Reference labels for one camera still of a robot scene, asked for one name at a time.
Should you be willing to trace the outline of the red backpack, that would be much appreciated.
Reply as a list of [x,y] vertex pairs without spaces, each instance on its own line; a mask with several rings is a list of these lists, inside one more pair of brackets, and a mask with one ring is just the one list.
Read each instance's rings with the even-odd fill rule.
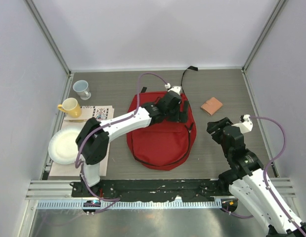
[[196,123],[187,96],[180,93],[177,114],[162,123],[127,133],[134,159],[155,170],[172,170],[183,164],[197,136]]

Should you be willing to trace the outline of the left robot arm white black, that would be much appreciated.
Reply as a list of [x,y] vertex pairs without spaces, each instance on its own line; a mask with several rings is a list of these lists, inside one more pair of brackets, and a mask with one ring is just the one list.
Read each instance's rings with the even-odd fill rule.
[[128,113],[86,121],[78,137],[75,166],[81,168],[83,192],[94,197],[100,190],[100,162],[108,145],[125,135],[133,158],[143,166],[169,171],[183,164],[196,138],[196,125],[189,101],[175,88],[142,92],[134,96]]

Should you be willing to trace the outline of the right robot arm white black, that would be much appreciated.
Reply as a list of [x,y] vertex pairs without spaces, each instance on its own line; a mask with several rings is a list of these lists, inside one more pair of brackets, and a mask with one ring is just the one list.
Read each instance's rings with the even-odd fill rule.
[[221,145],[230,166],[219,175],[218,190],[243,203],[266,236],[306,237],[306,222],[284,201],[256,154],[246,148],[244,134],[252,129],[250,115],[242,115],[236,124],[229,118],[207,124],[207,132]]

